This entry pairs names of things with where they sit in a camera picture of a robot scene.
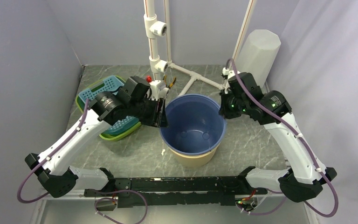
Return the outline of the blue and cream bucket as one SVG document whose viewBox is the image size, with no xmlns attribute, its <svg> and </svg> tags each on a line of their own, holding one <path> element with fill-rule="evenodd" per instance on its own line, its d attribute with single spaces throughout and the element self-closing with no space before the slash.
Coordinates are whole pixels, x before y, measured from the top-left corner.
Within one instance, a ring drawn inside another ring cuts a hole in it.
<svg viewBox="0 0 358 224">
<path fill-rule="evenodd" d="M 185 155 L 201 155 L 216 148 L 224 138 L 226 120 L 219 115 L 220 105 L 210 97 L 186 94 L 165 108 L 168 127 L 160 128 L 167 146 Z"/>
</svg>

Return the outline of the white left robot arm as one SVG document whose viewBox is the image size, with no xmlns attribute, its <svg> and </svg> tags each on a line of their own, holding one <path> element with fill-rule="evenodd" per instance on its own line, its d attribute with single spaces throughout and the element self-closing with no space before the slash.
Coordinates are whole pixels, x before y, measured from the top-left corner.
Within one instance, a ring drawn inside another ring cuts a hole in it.
<svg viewBox="0 0 358 224">
<path fill-rule="evenodd" d="M 88 101 L 82 117 L 51 147 L 27 155 L 26 164 L 46 193 L 54 198 L 78 189 L 111 195 L 116 180 L 108 169 L 76 168 L 72 161 L 89 140 L 127 117 L 134 117 L 145 126 L 167 127 L 165 100 L 169 91 L 170 86 L 164 80 L 148 81 L 131 76 L 123 86 L 98 93 Z"/>
</svg>

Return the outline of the white octagonal plastic container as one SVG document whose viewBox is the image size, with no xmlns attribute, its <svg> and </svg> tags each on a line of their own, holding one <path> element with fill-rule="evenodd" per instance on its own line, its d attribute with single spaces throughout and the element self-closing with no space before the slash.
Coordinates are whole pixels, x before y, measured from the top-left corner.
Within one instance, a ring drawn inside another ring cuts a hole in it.
<svg viewBox="0 0 358 224">
<path fill-rule="evenodd" d="M 266 29 L 252 31 L 235 60 L 237 70 L 251 73 L 256 84 L 263 87 L 280 46 L 281 41 L 277 34 Z"/>
</svg>

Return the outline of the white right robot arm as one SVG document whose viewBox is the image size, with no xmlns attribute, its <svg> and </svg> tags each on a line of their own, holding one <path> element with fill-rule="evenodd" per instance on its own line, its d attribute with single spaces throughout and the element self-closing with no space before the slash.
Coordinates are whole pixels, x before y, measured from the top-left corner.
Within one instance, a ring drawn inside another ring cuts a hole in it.
<svg viewBox="0 0 358 224">
<path fill-rule="evenodd" d="M 265 170 L 248 167 L 239 174 L 238 187 L 244 194 L 255 188 L 282 192 L 293 202 L 315 198 L 326 181 L 318 173 L 311 155 L 299 140 L 300 130 L 286 98 L 278 91 L 264 94 L 251 73 L 239 74 L 246 89 L 256 101 L 275 114 L 278 119 L 263 111 L 240 86 L 234 72 L 223 74 L 224 89 L 220 91 L 219 114 L 225 119 L 248 115 L 262 125 L 275 139 L 291 167 L 283 170 Z"/>
</svg>

